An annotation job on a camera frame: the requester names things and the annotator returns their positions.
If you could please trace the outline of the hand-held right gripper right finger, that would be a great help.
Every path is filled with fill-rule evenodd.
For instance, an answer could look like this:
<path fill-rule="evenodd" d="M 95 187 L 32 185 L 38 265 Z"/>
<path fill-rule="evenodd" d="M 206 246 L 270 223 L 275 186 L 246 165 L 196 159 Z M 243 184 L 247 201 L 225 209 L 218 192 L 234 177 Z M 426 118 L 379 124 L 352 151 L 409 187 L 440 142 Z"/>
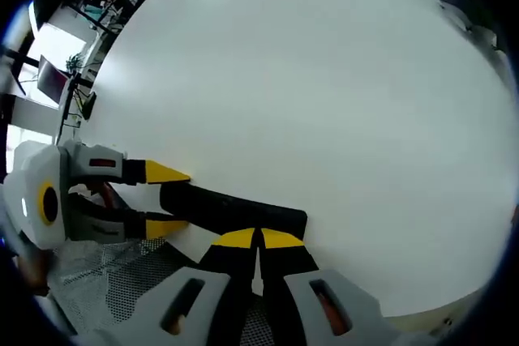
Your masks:
<path fill-rule="evenodd" d="M 317 266 L 301 239 L 262 229 L 263 296 L 284 345 L 434 345 L 423 332 L 395 328 L 378 300 L 341 273 Z"/>

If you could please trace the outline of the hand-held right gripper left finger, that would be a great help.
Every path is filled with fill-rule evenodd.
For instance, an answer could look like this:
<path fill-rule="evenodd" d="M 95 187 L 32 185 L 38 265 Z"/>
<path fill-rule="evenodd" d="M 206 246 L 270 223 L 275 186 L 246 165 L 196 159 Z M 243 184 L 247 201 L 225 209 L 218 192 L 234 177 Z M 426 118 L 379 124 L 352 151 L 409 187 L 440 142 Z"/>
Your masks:
<path fill-rule="evenodd" d="M 255 274 L 255 229 L 225 233 L 197 267 L 183 267 L 140 297 L 132 316 L 90 331 L 89 345 L 237 345 Z"/>

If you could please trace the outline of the person's left hand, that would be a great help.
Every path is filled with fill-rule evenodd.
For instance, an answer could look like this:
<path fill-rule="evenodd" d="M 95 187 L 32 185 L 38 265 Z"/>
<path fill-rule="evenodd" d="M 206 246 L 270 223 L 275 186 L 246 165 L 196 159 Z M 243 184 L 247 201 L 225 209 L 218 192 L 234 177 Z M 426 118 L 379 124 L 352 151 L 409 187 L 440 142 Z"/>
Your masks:
<path fill-rule="evenodd" d="M 29 256 L 19 256 L 18 269 L 25 283 L 34 295 L 46 297 L 49 293 L 47 275 L 49 271 L 49 254 L 37 250 Z"/>

